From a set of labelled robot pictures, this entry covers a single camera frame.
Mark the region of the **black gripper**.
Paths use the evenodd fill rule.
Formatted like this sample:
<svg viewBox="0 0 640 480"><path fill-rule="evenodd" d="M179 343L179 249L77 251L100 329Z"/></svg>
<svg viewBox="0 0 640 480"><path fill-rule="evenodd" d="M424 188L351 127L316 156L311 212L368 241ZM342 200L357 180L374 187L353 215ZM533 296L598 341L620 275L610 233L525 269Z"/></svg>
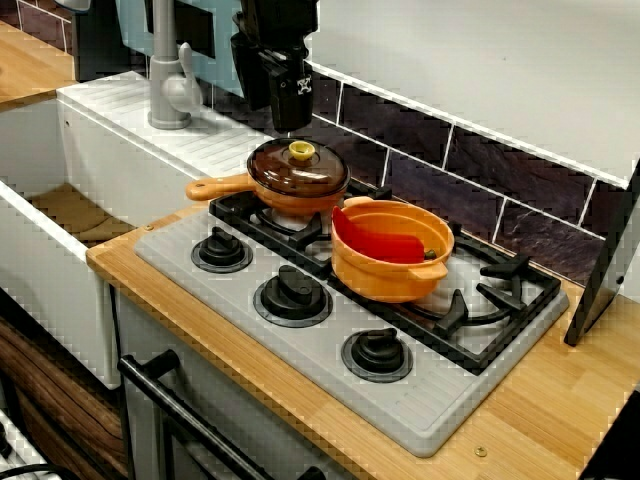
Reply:
<svg viewBox="0 0 640 480"><path fill-rule="evenodd" d="M292 132L308 125L313 110L311 67L276 69L267 73L262 54L277 60L305 58L304 38L313 32L312 17L233 17L238 32L231 37L235 69L243 97L252 110L271 105L274 129Z"/></svg>

